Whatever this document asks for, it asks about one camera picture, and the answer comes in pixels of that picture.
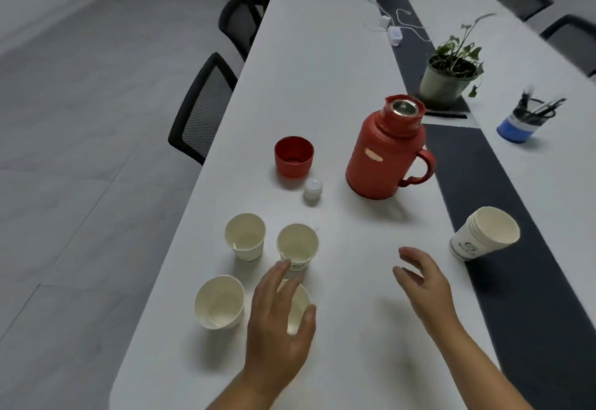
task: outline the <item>thermos handle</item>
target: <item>thermos handle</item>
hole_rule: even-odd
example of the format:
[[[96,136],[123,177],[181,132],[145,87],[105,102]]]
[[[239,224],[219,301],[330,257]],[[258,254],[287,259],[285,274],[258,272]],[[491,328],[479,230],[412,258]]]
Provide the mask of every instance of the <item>thermos handle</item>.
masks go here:
[[[399,187],[407,187],[410,184],[422,184],[423,182],[428,181],[430,177],[435,173],[437,159],[435,158],[435,156],[433,156],[433,153],[431,153],[431,151],[421,149],[420,151],[418,151],[418,154],[416,154],[416,156],[420,157],[424,162],[426,162],[426,165],[428,166],[426,174],[422,177],[410,176],[407,179],[402,179],[401,181],[399,181]]]

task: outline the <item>pen holder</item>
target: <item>pen holder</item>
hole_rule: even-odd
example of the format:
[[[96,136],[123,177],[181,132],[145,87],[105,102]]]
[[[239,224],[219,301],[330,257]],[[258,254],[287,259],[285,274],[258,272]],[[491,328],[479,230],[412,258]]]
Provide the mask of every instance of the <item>pen holder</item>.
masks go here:
[[[540,126],[553,116],[538,116],[526,111],[519,113],[516,109],[503,120],[496,131],[509,142],[525,143]]]

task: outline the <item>person's left hand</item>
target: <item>person's left hand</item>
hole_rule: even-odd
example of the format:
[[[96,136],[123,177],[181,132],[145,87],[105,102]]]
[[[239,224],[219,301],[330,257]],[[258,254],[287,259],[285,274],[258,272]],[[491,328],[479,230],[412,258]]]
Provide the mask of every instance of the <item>person's left hand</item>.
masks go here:
[[[315,335],[316,307],[310,305],[296,335],[289,335],[288,316],[300,278],[289,280],[279,292],[290,261],[278,262],[255,289],[250,312],[246,362],[242,379],[259,393],[275,399],[300,371]]]

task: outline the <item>hand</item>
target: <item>hand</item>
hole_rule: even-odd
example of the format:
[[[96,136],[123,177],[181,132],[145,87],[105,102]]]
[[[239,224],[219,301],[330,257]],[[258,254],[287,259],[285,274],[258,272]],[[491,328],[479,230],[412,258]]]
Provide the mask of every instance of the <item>hand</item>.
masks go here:
[[[315,335],[316,307],[306,308],[295,336],[288,334],[292,297],[300,278],[289,280],[278,292],[290,261],[278,262],[255,289],[250,312],[246,362],[242,377],[258,392],[275,399],[300,371]]]
[[[393,268],[395,278],[428,334],[434,337],[445,330],[460,328],[451,287],[434,259],[428,253],[411,247],[400,248],[399,257],[422,273],[420,276],[403,267]]]

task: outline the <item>red jug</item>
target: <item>red jug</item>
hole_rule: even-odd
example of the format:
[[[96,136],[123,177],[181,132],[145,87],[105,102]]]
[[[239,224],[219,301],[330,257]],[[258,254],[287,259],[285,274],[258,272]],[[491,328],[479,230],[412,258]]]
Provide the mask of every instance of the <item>red jug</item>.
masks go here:
[[[399,187],[421,184],[433,175],[435,156],[422,148],[426,141],[421,126],[424,112],[421,101],[398,94],[385,98],[385,106],[364,120],[346,170],[347,183],[354,192],[385,199]],[[416,157],[428,165],[426,174],[404,180]]]

